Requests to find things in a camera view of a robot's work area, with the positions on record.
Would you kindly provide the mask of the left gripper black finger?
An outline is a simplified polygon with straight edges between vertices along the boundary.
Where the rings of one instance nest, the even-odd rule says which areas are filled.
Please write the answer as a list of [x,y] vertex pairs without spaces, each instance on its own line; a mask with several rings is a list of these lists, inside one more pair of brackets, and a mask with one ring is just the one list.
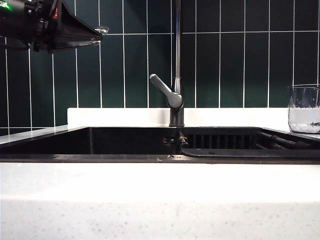
[[55,38],[94,38],[102,37],[109,33],[107,26],[91,27],[76,17],[67,7],[64,0],[61,3],[59,19],[54,32]]
[[102,37],[87,37],[87,38],[55,38],[50,44],[49,52],[55,53],[79,47],[98,45],[102,41]]

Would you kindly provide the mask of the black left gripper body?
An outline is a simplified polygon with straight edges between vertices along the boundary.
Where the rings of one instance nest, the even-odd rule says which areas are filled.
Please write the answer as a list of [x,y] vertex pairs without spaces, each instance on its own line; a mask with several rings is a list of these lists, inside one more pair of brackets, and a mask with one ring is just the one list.
[[31,27],[28,41],[33,50],[49,51],[50,41],[54,38],[59,19],[62,0],[25,0],[24,13]]

